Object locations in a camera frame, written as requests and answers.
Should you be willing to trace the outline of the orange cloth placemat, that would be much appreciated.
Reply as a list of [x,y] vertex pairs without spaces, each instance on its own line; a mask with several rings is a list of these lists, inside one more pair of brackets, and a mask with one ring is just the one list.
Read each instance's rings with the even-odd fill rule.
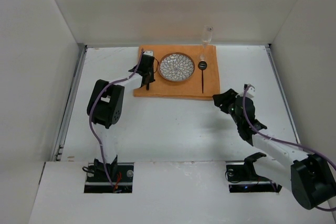
[[194,100],[211,100],[214,94],[220,93],[220,78],[217,62],[217,51],[214,45],[209,45],[205,51],[207,69],[204,71],[204,93],[201,87],[201,71],[198,68],[201,45],[141,45],[141,50],[152,50],[154,57],[160,61],[169,53],[181,52],[190,56],[195,63],[193,75],[186,81],[171,82],[165,80],[157,70],[155,81],[150,84],[149,91],[143,86],[133,91],[135,97],[165,97]]

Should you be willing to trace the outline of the patterned ceramic plate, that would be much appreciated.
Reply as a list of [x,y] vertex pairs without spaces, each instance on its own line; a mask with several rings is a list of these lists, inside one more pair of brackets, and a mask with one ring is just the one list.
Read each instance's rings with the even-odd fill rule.
[[158,71],[167,81],[182,82],[193,75],[195,63],[187,54],[181,52],[169,53],[159,61]]

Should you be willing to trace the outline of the black slotted spoon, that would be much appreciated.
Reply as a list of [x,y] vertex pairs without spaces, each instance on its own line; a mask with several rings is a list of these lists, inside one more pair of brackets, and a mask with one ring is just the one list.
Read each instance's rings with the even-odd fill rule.
[[201,71],[201,87],[202,87],[202,93],[204,93],[204,71],[207,69],[207,63],[205,60],[201,60],[197,66]]

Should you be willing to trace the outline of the clear wine glass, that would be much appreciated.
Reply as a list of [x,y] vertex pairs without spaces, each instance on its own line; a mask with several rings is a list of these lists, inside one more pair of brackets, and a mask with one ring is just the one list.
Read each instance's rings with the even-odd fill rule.
[[203,27],[202,37],[201,37],[202,51],[201,51],[201,54],[199,55],[199,60],[200,61],[205,60],[205,51],[206,51],[206,48],[207,48],[208,44],[212,40],[212,35],[213,35],[213,27],[210,26],[210,25],[205,25]]

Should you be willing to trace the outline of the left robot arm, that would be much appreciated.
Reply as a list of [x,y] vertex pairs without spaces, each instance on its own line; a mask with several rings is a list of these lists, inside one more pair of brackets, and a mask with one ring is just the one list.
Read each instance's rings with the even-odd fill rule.
[[141,87],[149,89],[150,84],[155,81],[154,62],[154,52],[142,50],[137,65],[129,70],[129,76],[114,81],[99,79],[94,85],[87,106],[89,127],[98,141],[101,155],[100,159],[94,160],[94,165],[96,170],[102,170],[111,184],[117,175],[118,156],[104,153],[107,140],[97,134],[94,126],[100,125],[108,130],[119,121],[124,95]]

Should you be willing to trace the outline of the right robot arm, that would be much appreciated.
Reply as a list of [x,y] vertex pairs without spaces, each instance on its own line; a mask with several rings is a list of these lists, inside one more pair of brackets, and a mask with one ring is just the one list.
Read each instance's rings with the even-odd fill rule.
[[304,209],[322,209],[320,204],[335,197],[335,164],[323,154],[297,143],[271,136],[267,127],[255,117],[252,101],[255,89],[245,85],[242,94],[233,89],[213,95],[216,107],[229,114],[241,139],[258,152],[241,164],[227,164],[226,178],[232,184],[247,184],[251,189],[261,181],[269,181],[276,192],[289,190]]

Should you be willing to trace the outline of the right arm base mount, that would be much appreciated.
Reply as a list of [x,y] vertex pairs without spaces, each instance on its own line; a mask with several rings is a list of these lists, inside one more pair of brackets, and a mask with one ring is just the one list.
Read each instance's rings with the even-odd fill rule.
[[281,185],[255,172],[254,164],[264,157],[266,154],[258,152],[243,161],[226,163],[225,178],[230,193],[279,193],[282,190]]

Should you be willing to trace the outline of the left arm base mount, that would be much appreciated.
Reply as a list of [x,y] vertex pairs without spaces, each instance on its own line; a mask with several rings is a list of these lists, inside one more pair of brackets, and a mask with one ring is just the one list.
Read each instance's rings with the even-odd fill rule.
[[97,159],[82,167],[86,173],[84,193],[86,194],[130,194],[133,189],[134,164],[118,163],[115,159],[106,164]]

